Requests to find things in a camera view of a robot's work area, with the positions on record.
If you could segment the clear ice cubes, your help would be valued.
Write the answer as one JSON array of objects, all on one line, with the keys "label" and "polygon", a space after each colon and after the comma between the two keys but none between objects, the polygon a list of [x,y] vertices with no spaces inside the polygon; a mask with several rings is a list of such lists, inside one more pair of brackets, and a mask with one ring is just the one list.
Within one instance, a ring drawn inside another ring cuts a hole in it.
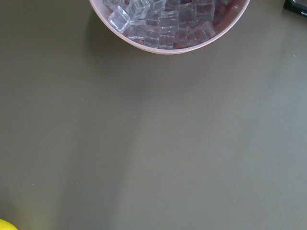
[{"label": "clear ice cubes", "polygon": [[230,0],[105,0],[109,24],[141,45],[174,49],[199,45],[215,36]]}]

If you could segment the pink bowl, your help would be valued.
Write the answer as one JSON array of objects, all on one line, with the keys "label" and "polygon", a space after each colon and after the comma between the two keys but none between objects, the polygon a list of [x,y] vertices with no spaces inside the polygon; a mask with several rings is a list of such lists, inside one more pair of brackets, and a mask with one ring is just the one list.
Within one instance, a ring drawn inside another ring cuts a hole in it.
[{"label": "pink bowl", "polygon": [[92,0],[99,19],[117,37],[163,55],[204,47],[228,32],[248,0]]}]

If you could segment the yellow lemon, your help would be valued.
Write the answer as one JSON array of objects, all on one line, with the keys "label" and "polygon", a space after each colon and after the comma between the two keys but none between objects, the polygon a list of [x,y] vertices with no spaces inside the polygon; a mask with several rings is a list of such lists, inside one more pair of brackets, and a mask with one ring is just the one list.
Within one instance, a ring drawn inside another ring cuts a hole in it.
[{"label": "yellow lemon", "polygon": [[4,219],[0,219],[0,230],[18,230],[18,229],[10,222]]}]

